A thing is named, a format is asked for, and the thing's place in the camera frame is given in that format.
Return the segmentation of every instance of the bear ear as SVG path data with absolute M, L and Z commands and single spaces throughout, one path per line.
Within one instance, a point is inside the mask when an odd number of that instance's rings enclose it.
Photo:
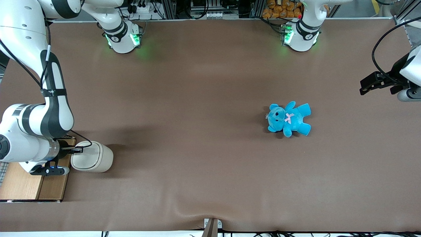
M 267 127 L 267 129 L 268 129 L 269 131 L 271 131 L 271 132 L 276 132 L 276 130 L 275 130 L 273 127 L 271 127 L 271 126 Z
M 277 104 L 271 104 L 271 105 L 269 106 L 269 109 L 270 109 L 270 110 L 273 110 L 274 108 L 277 108 L 277 107 L 279 107 L 279 105 L 277 105 Z

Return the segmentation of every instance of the robotic arm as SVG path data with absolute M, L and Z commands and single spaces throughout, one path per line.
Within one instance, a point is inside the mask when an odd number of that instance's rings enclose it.
M 402 102 L 421 101 L 421 43 L 399 59 L 385 74 L 373 72 L 360 81 L 360 94 L 365 95 L 374 89 L 392 86 L 391 94 L 397 94 Z
M 304 52 L 309 50 L 317 40 L 319 29 L 326 19 L 325 4 L 338 5 L 352 0 L 300 0 L 304 5 L 303 16 L 297 22 L 286 24 L 285 45 L 293 50 Z
M 0 123 L 0 161 L 19 162 L 33 175 L 64 175 L 58 159 L 72 150 L 58 141 L 73 127 L 73 114 L 58 58 L 51 52 L 46 19 L 73 18 L 81 8 L 93 15 L 111 39 L 117 53 L 128 53 L 140 43 L 133 39 L 139 27 L 123 21 L 114 9 L 123 0 L 0 0 L 0 50 L 41 78 L 44 104 L 15 104 Z

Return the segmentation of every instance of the green led light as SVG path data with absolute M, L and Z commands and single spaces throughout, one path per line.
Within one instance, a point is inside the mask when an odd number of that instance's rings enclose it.
M 285 36 L 285 43 L 291 43 L 291 39 L 294 36 L 294 31 L 291 30 L 286 36 Z
M 108 36 L 107 35 L 105 35 L 105 38 L 107 38 L 107 41 L 108 41 L 108 45 L 111 47 L 111 42 L 109 41 L 109 38 L 108 38 Z
M 139 45 L 139 36 L 130 34 L 130 38 L 132 39 L 135 45 Z

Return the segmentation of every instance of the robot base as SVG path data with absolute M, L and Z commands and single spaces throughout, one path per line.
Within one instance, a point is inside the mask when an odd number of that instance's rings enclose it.
M 288 22 L 285 25 L 282 25 L 282 31 L 285 35 L 282 35 L 282 45 L 289 46 L 291 49 L 298 51 L 298 52 L 305 52 L 316 43 L 317 37 L 319 36 L 319 33 L 317 33 L 315 36 L 313 35 L 307 35 L 306 38 L 309 38 L 309 40 L 305 40 L 303 36 L 298 34 L 297 32 L 297 24 L 295 22 Z
M 121 38 L 120 42 L 114 42 L 113 37 L 111 39 L 105 35 L 108 40 L 108 45 L 110 48 L 114 49 L 119 54 L 126 54 L 133 51 L 135 48 L 140 48 L 140 44 L 142 41 L 143 35 L 143 28 L 138 26 L 131 21 L 124 21 L 127 26 L 128 30 L 126 35 Z

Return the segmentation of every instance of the black strap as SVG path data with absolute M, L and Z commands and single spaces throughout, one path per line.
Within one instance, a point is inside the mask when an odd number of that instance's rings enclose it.
M 304 40 L 311 40 L 318 33 L 318 31 L 308 32 L 308 31 L 304 30 L 300 26 L 300 24 L 297 24 L 297 32 L 298 32 L 298 34 L 300 34 L 303 37 Z
M 61 95 L 67 95 L 67 91 L 66 89 L 42 89 L 41 94 L 43 95 L 43 97 L 57 97 Z

